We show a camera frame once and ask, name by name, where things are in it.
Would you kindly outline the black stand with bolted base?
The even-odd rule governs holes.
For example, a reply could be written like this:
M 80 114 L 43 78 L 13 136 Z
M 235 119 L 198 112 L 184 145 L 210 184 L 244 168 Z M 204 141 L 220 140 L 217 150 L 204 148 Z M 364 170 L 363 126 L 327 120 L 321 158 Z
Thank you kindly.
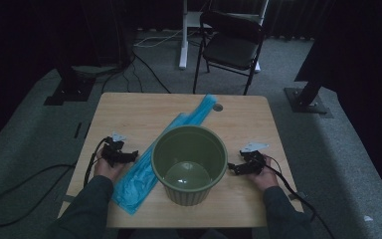
M 294 113 L 316 114 L 324 119 L 333 115 L 318 95 L 321 84 L 308 82 L 304 88 L 284 88 L 289 105 Z

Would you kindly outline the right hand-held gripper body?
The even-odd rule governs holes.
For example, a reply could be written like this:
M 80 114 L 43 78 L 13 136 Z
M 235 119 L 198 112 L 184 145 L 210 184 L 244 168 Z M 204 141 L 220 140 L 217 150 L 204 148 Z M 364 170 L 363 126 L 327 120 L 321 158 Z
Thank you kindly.
M 266 165 L 266 157 L 260 153 L 260 150 L 267 147 L 266 143 L 253 141 L 247 143 L 240 150 L 240 155 L 245 161 L 246 166 L 239 170 L 248 170 L 249 174 L 259 174 Z

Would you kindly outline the person's right hand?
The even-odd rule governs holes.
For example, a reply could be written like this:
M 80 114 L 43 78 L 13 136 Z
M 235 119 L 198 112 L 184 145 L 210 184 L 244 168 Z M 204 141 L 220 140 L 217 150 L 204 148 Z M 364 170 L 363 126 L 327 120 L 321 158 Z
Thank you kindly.
M 268 157 L 266 159 L 266 166 L 259 174 L 249 174 L 248 178 L 255 183 L 255 185 L 261 190 L 266 191 L 268 188 L 278 186 L 277 175 L 270 169 L 272 159 Z

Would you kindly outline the green ribbed trash bin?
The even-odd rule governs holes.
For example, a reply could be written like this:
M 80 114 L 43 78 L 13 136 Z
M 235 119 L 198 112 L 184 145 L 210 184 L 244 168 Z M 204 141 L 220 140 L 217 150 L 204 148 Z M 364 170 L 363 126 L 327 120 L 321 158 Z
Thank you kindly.
M 160 136 L 152 150 L 151 165 L 168 198 L 181 206 L 193 206 L 208 196 L 224 176 L 228 152 L 211 130 L 182 125 Z

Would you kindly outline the black folding chair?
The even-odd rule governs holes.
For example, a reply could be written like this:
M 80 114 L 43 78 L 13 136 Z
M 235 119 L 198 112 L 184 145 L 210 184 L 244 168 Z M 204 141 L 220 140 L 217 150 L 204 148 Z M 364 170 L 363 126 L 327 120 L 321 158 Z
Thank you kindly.
M 200 34 L 193 93 L 196 93 L 200 63 L 204 59 L 207 71 L 211 67 L 245 76 L 247 82 L 243 95 L 253 81 L 266 32 L 263 26 L 252 19 L 205 11 L 200 15 Z

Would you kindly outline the blue plastic trash bag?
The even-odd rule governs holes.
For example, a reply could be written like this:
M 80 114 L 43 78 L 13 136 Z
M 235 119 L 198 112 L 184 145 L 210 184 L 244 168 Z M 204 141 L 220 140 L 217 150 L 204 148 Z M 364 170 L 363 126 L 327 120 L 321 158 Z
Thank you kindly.
M 217 103 L 213 95 L 206 95 L 199 106 L 190 114 L 179 114 L 160 134 L 182 125 L 200 125 Z M 114 186 L 112 200 L 128 214 L 133 215 L 156 185 L 158 179 L 151 165 L 154 141 L 140 156 L 126 175 Z

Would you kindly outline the black stand with square base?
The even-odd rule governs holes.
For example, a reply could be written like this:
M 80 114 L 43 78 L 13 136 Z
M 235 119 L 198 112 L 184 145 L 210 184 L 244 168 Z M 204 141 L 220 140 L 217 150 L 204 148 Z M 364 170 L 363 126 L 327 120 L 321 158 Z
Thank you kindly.
M 71 66 L 57 68 L 61 80 L 44 101 L 45 106 L 62 106 L 65 102 L 86 102 L 92 92 L 95 78 L 78 74 Z

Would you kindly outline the person's left hand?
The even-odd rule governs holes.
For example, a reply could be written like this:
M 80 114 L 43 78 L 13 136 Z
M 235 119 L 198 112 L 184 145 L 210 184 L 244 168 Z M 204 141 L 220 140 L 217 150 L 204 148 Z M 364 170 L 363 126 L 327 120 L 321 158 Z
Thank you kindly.
M 104 176 L 112 182 L 116 182 L 123 169 L 124 164 L 122 163 L 116 163 L 114 166 L 111 166 L 104 158 L 100 158 L 95 164 L 94 176 Z

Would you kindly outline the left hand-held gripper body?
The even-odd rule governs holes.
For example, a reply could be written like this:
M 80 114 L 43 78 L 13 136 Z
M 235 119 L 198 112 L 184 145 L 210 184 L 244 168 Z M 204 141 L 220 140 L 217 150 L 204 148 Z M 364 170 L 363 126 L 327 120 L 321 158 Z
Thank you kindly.
M 124 140 L 124 136 L 115 132 L 112 136 L 108 136 L 104 139 L 101 156 L 111 167 L 114 167 L 116 163 L 126 163 L 126 156 L 122 152 Z

